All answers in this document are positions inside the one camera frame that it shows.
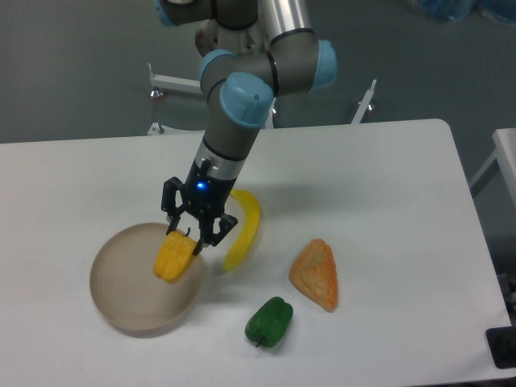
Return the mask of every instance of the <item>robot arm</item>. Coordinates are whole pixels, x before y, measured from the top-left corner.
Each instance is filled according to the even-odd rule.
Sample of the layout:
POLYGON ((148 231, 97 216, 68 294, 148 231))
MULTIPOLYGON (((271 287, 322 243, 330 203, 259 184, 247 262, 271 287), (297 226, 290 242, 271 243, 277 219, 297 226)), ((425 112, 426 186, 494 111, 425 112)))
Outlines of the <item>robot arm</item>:
MULTIPOLYGON (((208 16, 221 28, 244 29, 258 15, 257 1, 156 2, 160 12, 176 23, 208 16)), ((185 183, 176 177, 164 183, 161 209, 170 220, 167 234, 176 230, 184 212, 199 221, 201 237, 194 255, 206 245, 216 246, 237 223, 225 214, 224 205, 273 98, 320 89, 336 79, 335 51, 329 42, 316 40, 304 0, 261 0, 260 4, 270 49, 250 56, 219 49, 203 58, 199 80, 210 111, 208 128, 185 183), (179 206, 177 191, 182 201, 179 206), (217 219, 220 232, 215 234, 217 219)))

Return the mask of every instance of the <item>green bell pepper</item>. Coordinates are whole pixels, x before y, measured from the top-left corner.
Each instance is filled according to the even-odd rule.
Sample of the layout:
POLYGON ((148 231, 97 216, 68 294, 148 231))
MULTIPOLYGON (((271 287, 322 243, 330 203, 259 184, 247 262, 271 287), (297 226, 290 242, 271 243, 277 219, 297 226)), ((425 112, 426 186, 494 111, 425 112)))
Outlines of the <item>green bell pepper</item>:
POLYGON ((272 348, 281 340, 293 316, 293 307, 281 297, 268 300, 248 321, 245 335, 256 347, 272 348))

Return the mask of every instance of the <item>blue joint cap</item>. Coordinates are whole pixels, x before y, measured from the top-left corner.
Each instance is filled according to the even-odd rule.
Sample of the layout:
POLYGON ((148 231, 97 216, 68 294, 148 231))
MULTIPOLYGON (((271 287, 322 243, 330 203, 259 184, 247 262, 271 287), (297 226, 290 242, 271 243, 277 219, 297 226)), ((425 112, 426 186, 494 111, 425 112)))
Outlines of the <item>blue joint cap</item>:
POLYGON ((202 74, 204 74, 208 65, 222 55, 236 56, 233 52, 222 49, 208 52, 204 55, 204 58, 202 58, 201 64, 199 65, 199 82, 202 81, 202 74))
POLYGON ((163 24, 166 27, 174 27, 175 24, 172 23, 172 20, 169 19, 167 14, 165 13, 160 0, 154 0, 154 7, 156 8, 156 11, 158 13, 158 18, 161 21, 161 24, 163 24))
POLYGON ((248 129, 260 129, 273 104, 273 90, 249 73, 232 73, 220 90, 220 105, 231 121, 248 129))
POLYGON ((310 91, 333 85, 337 79, 337 72, 337 54, 331 42, 320 40, 317 68, 315 69, 314 81, 310 91))

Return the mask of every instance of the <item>plastic bowl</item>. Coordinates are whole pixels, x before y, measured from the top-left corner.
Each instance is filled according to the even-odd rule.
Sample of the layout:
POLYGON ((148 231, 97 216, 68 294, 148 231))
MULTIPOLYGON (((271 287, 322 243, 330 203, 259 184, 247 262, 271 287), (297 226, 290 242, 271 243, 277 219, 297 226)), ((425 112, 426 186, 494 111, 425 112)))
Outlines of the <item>plastic bowl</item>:
POLYGON ((135 337, 163 335, 193 309, 205 276, 200 256, 175 284, 153 273, 168 225, 143 223, 113 236, 89 275, 95 305, 115 328, 135 337))

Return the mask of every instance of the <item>yellow bell pepper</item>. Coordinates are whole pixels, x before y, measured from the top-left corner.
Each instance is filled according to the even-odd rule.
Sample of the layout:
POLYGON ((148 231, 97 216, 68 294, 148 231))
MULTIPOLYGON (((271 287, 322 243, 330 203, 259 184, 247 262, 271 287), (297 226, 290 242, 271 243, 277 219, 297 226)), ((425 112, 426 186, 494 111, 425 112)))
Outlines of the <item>yellow bell pepper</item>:
POLYGON ((196 258, 192 254, 196 244, 189 236, 172 231, 158 252, 154 263, 154 275, 171 284, 179 281, 196 258))

